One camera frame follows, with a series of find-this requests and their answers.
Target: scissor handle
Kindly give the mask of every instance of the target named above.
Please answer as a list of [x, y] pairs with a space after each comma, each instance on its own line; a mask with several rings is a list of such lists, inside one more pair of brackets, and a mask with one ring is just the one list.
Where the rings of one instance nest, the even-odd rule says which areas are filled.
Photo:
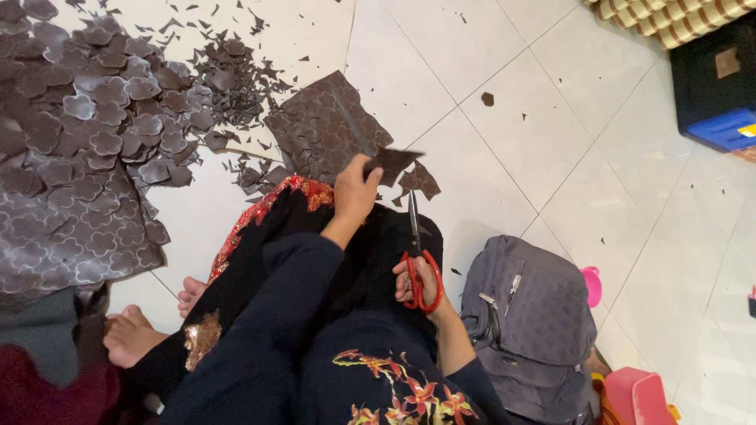
[[430, 255], [428, 250], [423, 251], [423, 258], [425, 258], [425, 260], [429, 263], [431, 269], [433, 270], [433, 274], [435, 275], [435, 281], [437, 283], [435, 299], [430, 306], [425, 304], [425, 299], [423, 298], [423, 280], [415, 275], [415, 264], [414, 261], [412, 261], [412, 258], [410, 258], [409, 253], [404, 253], [401, 261], [407, 262], [407, 271], [410, 274], [413, 294], [413, 299], [411, 301], [405, 302], [404, 306], [408, 309], [416, 309], [417, 307], [420, 307], [420, 310], [424, 315], [429, 315], [433, 313], [441, 303], [441, 298], [444, 295], [444, 283], [441, 277], [441, 271], [438, 270], [438, 265], [436, 264], [433, 256]]

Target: scissors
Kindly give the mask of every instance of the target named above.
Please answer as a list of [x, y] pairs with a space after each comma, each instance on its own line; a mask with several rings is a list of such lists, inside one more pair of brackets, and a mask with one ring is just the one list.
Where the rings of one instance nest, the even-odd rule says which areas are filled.
[[[420, 247], [420, 225], [417, 220], [417, 198], [415, 197], [415, 191], [410, 191], [410, 224], [412, 226], [412, 247], [409, 251], [405, 251], [401, 258], [401, 261], [407, 262], [407, 270], [410, 273], [410, 280], [412, 282], [412, 294], [411, 301], [404, 303], [404, 306], [408, 309], [416, 309], [420, 307], [420, 310], [425, 315], [433, 313], [438, 304], [441, 303], [441, 297], [444, 295], [444, 284], [441, 280], [441, 271], [438, 270], [438, 265], [435, 263], [433, 257], [428, 253], [428, 250], [423, 250]], [[415, 275], [415, 257], [423, 257], [430, 265], [435, 275], [435, 281], [438, 283], [438, 288], [435, 292], [435, 299], [430, 306], [425, 304], [423, 299], [423, 280], [420, 276]]]

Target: dark red cloth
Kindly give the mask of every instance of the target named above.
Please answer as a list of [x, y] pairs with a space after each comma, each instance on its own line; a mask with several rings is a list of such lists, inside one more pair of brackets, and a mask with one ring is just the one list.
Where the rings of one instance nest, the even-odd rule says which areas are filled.
[[96, 424], [118, 401], [120, 378], [115, 366], [92, 368], [58, 389], [37, 374], [26, 351], [0, 347], [0, 424]]

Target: red sequin fabric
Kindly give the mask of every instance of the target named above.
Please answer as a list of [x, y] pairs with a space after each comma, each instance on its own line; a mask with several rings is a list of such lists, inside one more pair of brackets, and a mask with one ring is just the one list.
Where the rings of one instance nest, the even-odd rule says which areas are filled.
[[241, 237], [238, 236], [239, 231], [253, 220], [255, 225], [260, 225], [268, 211], [271, 210], [273, 203], [278, 199], [278, 195], [286, 189], [290, 189], [292, 192], [302, 191], [307, 198], [307, 211], [310, 213], [323, 205], [333, 206], [333, 188], [330, 185], [298, 175], [287, 177], [271, 193], [265, 195], [258, 203], [241, 215], [212, 262], [210, 276], [207, 279], [208, 285], [228, 267], [228, 256], [236, 249], [241, 240]]

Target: black sleeve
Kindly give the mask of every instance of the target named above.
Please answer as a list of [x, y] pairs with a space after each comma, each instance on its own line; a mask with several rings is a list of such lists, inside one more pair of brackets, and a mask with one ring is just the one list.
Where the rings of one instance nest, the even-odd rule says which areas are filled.
[[491, 384], [491, 378], [485, 373], [479, 358], [475, 357], [446, 379], [456, 383], [488, 415], [491, 423], [510, 423], [507, 410], [501, 404], [499, 395]]
[[292, 351], [343, 252], [319, 234], [263, 246], [269, 277], [228, 332], [176, 389], [163, 423], [292, 423]]

